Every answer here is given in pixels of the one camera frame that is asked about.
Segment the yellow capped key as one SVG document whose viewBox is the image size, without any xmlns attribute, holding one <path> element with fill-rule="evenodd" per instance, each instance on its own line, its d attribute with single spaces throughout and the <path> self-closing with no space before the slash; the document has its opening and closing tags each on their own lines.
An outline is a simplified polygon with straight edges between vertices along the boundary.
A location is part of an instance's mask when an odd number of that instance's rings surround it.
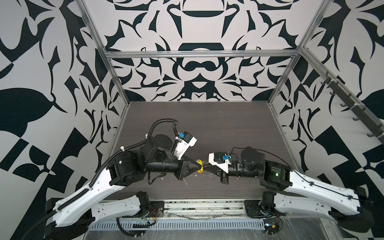
<svg viewBox="0 0 384 240">
<path fill-rule="evenodd" d="M 203 165 L 203 161 L 202 160 L 197 160 L 197 163 L 200 167 L 200 169 L 198 170 L 198 173 L 202 173 L 203 170 L 204 170 L 204 165 Z"/>
</svg>

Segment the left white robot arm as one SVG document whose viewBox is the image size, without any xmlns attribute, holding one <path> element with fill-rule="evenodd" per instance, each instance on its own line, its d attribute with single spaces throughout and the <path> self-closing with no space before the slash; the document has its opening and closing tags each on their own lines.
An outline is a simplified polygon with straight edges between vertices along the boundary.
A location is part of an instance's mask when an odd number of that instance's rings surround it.
<svg viewBox="0 0 384 240">
<path fill-rule="evenodd" d="M 53 220 L 45 227 L 46 240 L 72 240 L 99 222 L 119 217 L 140 218 L 147 215 L 151 202 L 147 193 L 137 192 L 123 200 L 103 200 L 133 183 L 160 173 L 172 173 L 178 180 L 200 169 L 184 154 L 197 139 L 188 132 L 174 140 L 158 134 L 133 146 L 122 148 L 96 172 L 84 187 L 52 205 Z"/>
</svg>

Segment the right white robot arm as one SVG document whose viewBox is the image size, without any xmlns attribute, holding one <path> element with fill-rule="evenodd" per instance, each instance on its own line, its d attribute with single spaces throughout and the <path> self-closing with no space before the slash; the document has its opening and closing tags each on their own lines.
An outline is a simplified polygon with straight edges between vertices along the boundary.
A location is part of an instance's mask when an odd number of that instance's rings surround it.
<svg viewBox="0 0 384 240">
<path fill-rule="evenodd" d="M 346 230 L 366 233 L 374 226 L 366 190 L 337 187 L 310 178 L 285 164 L 266 160 L 266 151 L 252 147 L 233 153 L 209 154 L 202 169 L 217 175 L 221 183 L 230 177 L 258 179 L 267 189 L 260 209 L 279 214 L 307 214 L 327 218 Z"/>
</svg>

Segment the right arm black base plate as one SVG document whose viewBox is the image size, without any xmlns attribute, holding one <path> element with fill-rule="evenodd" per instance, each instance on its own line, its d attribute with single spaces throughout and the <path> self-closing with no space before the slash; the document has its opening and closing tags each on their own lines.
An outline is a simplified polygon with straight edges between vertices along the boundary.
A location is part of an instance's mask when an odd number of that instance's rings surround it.
<svg viewBox="0 0 384 240">
<path fill-rule="evenodd" d="M 250 218 L 266 218 L 270 214 L 267 213 L 260 204 L 261 200 L 245 200 L 246 214 Z"/>
</svg>

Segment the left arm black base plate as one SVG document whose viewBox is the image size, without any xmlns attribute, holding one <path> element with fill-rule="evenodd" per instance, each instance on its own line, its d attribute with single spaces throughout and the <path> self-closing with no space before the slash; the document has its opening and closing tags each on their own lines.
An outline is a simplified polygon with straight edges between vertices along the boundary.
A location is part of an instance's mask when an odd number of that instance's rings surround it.
<svg viewBox="0 0 384 240">
<path fill-rule="evenodd" d="M 164 201 L 150 201 L 150 208 L 147 217 L 158 218 L 164 214 L 165 202 Z"/>
</svg>

